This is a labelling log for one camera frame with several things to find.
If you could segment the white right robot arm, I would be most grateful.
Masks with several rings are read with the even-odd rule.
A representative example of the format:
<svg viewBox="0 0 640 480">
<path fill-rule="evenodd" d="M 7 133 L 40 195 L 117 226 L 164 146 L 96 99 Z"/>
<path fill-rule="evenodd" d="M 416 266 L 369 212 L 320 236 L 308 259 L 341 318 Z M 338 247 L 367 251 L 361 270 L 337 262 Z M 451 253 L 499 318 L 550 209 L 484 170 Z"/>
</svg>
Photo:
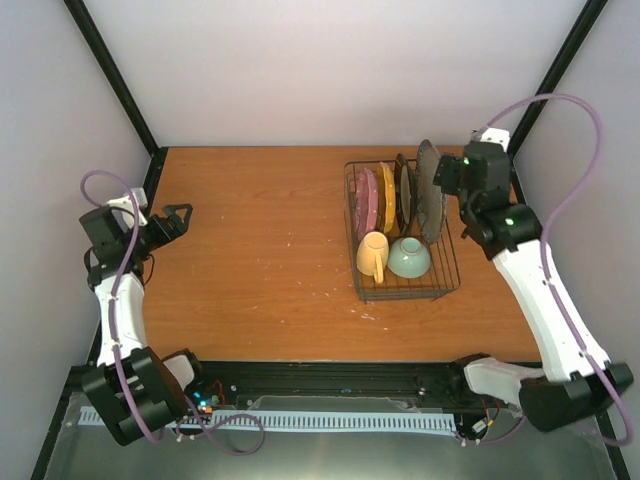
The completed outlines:
<svg viewBox="0 0 640 480">
<path fill-rule="evenodd" d="M 542 226 L 526 204 L 510 200 L 511 160 L 503 146 L 472 141 L 461 156 L 437 159 L 433 183 L 458 199 L 471 237 L 515 296 L 539 349 L 538 369 L 479 353 L 453 363 L 458 391 L 494 397 L 521 409 L 541 432 L 607 409 L 633 384 L 590 334 L 557 276 Z"/>
</svg>

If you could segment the pink white dotted plate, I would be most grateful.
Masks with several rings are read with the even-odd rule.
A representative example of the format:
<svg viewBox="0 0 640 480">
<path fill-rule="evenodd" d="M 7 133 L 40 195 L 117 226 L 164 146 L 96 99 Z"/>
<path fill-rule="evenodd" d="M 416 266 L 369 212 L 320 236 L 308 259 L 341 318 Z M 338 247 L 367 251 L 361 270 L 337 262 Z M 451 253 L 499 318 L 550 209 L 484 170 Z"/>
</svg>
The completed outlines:
<svg viewBox="0 0 640 480">
<path fill-rule="evenodd" d="M 378 215 L 378 185 L 376 174 L 364 168 L 356 182 L 356 227 L 357 238 L 361 241 L 366 234 L 375 230 Z"/>
</svg>

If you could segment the speckled grey large plate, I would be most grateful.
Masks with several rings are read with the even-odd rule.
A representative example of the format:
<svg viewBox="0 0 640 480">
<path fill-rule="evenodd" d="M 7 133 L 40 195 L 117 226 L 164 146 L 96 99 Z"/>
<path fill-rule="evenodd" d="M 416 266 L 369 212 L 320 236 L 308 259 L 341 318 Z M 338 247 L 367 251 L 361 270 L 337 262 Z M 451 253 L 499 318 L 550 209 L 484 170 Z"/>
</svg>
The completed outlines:
<svg viewBox="0 0 640 480">
<path fill-rule="evenodd" d="M 417 220 L 423 240 L 432 245 L 441 235 L 446 219 L 447 199 L 433 183 L 441 156 L 428 140 L 421 141 L 416 155 Z"/>
</svg>

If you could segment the yellow mug white inside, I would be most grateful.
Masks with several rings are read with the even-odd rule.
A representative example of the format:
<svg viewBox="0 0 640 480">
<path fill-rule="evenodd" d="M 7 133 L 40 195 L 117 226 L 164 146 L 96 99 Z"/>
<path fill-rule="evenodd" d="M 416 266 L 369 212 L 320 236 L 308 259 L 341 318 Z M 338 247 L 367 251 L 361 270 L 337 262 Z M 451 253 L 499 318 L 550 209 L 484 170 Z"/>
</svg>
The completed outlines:
<svg viewBox="0 0 640 480">
<path fill-rule="evenodd" d="M 367 233 L 361 240 L 356 255 L 357 270 L 372 277 L 376 284 L 384 281 L 384 270 L 389 256 L 387 237 L 378 231 Z"/>
</svg>

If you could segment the orange white dotted plate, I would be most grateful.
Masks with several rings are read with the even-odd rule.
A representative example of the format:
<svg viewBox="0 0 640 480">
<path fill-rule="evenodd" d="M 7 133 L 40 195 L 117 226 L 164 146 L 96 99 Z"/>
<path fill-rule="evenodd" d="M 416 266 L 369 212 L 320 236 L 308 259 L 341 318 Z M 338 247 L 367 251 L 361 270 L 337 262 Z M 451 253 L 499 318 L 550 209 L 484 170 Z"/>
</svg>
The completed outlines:
<svg viewBox="0 0 640 480">
<path fill-rule="evenodd" d="M 394 174 L 388 163 L 380 162 L 377 167 L 379 229 L 388 234 L 393 229 L 396 213 L 396 189 Z"/>
</svg>

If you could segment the brown rimmed beige plate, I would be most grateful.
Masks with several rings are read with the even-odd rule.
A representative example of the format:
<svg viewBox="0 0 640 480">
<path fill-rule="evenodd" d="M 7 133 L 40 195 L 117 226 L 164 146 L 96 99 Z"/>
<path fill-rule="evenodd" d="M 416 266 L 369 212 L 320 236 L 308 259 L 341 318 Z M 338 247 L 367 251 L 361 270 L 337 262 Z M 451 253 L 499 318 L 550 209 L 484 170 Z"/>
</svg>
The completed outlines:
<svg viewBox="0 0 640 480">
<path fill-rule="evenodd" d="M 411 233 L 417 213 L 416 175 L 407 158 L 399 153 L 394 163 L 396 221 L 401 236 Z"/>
</svg>

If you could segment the light green ceramic bowl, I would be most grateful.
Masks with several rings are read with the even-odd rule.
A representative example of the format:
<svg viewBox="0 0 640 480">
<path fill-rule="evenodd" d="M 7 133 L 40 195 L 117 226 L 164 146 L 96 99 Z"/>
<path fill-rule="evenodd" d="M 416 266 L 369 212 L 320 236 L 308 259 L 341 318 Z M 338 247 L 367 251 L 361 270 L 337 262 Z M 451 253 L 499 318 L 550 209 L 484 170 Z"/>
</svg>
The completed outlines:
<svg viewBox="0 0 640 480">
<path fill-rule="evenodd" d="M 390 248 L 387 267 L 398 277 L 416 279 L 429 271 L 431 257 L 418 239 L 400 238 Z"/>
</svg>

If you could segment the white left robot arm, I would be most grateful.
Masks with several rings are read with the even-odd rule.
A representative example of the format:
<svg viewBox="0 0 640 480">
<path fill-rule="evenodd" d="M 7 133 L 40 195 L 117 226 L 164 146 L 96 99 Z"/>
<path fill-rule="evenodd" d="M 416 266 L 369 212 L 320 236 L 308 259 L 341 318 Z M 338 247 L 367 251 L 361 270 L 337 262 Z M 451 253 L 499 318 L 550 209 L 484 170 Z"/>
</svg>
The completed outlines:
<svg viewBox="0 0 640 480">
<path fill-rule="evenodd" d="M 143 319 L 144 263 L 184 235 L 193 208 L 167 205 L 150 218 L 133 218 L 119 199 L 80 217 L 91 247 L 87 283 L 100 304 L 102 344 L 82 389 L 115 441 L 126 446 L 187 412 L 201 400 L 208 378 L 194 353 L 160 358 L 148 345 Z"/>
</svg>

